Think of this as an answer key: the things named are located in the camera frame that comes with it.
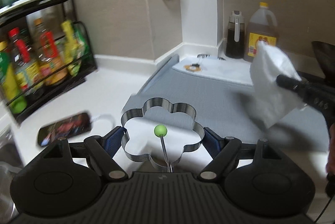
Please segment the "gray mat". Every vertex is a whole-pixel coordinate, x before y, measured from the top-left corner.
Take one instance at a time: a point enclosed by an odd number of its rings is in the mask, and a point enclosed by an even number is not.
[[[191,104],[197,111],[196,121],[221,137],[234,136],[244,143],[256,143],[258,139],[266,138],[281,149],[328,150],[327,126],[319,112],[310,107],[303,111],[295,109],[266,129],[258,116],[250,86],[197,77],[170,68],[145,92],[131,96],[124,111],[141,108],[152,97]],[[187,129],[192,124],[187,115],[169,114],[160,107],[149,109],[145,117]]]

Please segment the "spice rack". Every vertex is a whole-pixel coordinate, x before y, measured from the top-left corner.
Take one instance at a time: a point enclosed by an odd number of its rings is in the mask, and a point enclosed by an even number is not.
[[[22,17],[25,17],[25,16],[27,16],[31,13],[34,13],[34,12],[37,12],[39,10],[46,9],[46,8],[49,8],[49,7],[52,7],[52,6],[55,6],[55,5],[61,5],[63,20],[65,21],[65,20],[68,19],[68,17],[66,16],[66,10],[65,10],[65,5],[64,5],[65,2],[71,3],[72,17],[73,17],[73,19],[71,19],[71,20],[73,21],[74,25],[78,25],[79,28],[81,29],[81,31],[82,31],[82,33],[85,37],[86,43],[88,45],[89,52],[87,54],[81,56],[80,58],[75,59],[72,62],[62,66],[58,70],[54,71],[53,73],[51,73],[48,76],[41,79],[40,81],[36,82],[34,85],[32,85],[31,87],[26,89],[24,92],[21,92],[20,94],[18,94],[12,100],[6,102],[6,106],[9,106],[9,104],[11,104],[13,101],[15,101],[15,99],[18,99],[22,95],[24,96],[24,94],[26,92],[33,89],[36,85],[43,82],[48,77],[58,73],[59,71],[63,70],[64,68],[67,68],[69,65],[71,65],[73,63],[81,61],[80,70],[79,70],[79,72],[76,76],[72,77],[70,74],[68,74],[67,77],[66,77],[66,80],[64,80],[62,83],[58,84],[57,86],[50,86],[50,87],[46,86],[44,94],[39,99],[37,99],[34,102],[28,102],[27,107],[21,113],[19,113],[19,114],[13,114],[12,113],[15,120],[19,124],[21,124],[26,118],[28,118],[31,114],[33,114],[33,112],[35,112],[37,109],[42,107],[44,104],[46,104],[47,102],[49,102],[53,98],[65,93],[65,92],[71,90],[72,88],[78,86],[79,84],[85,82],[86,81],[85,77],[88,74],[94,72],[98,67],[97,67],[96,61],[95,61],[94,56],[93,56],[91,41],[90,41],[90,38],[89,38],[89,35],[88,35],[87,28],[86,28],[86,26],[83,22],[78,20],[74,0],[38,0],[36,2],[25,4],[25,5],[23,5],[19,8],[13,9],[12,11],[10,11],[6,14],[3,14],[0,17],[0,28],[2,28],[5,25],[8,25],[8,24],[12,23],[13,21],[15,21],[17,19],[20,19]]]

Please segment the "cookie cutter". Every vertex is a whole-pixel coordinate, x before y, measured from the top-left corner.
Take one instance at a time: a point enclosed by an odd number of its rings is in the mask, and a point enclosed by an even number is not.
[[[125,127],[126,122],[129,121],[130,119],[135,118],[135,117],[143,117],[146,111],[152,107],[162,107],[166,109],[167,111],[169,111],[170,113],[183,112],[183,113],[188,114],[190,117],[193,118],[192,130],[195,131],[200,137],[199,142],[195,144],[184,145],[183,151],[180,157],[176,159],[175,161],[173,161],[170,164],[170,168],[168,168],[167,166],[161,166],[157,164],[153,160],[151,155],[148,153],[144,153],[141,155],[133,155],[133,154],[128,153],[126,151],[126,144],[130,140],[130,138],[129,138],[128,131],[125,130],[125,133],[121,139],[121,145],[122,145],[124,152],[126,153],[126,156],[130,160],[134,162],[150,161],[152,166],[158,171],[168,172],[169,170],[173,170],[173,168],[179,164],[184,152],[196,151],[201,146],[202,140],[204,139],[204,136],[205,136],[205,131],[204,131],[204,128],[198,122],[195,121],[196,111],[194,107],[192,107],[190,104],[187,104],[187,103],[174,103],[173,104],[167,99],[162,98],[162,97],[154,97],[154,98],[147,100],[141,109],[130,109],[126,111],[121,117],[121,125]]]

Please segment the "green ball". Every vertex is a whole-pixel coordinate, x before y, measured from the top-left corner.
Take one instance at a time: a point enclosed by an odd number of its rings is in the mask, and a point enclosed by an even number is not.
[[[165,136],[167,134],[167,128],[164,125],[157,125],[153,130],[157,137]]]

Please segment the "smartphone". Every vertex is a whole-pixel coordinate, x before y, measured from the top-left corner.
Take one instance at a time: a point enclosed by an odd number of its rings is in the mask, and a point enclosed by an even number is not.
[[[40,128],[37,143],[45,147],[60,137],[70,138],[91,130],[90,117],[83,112]]]

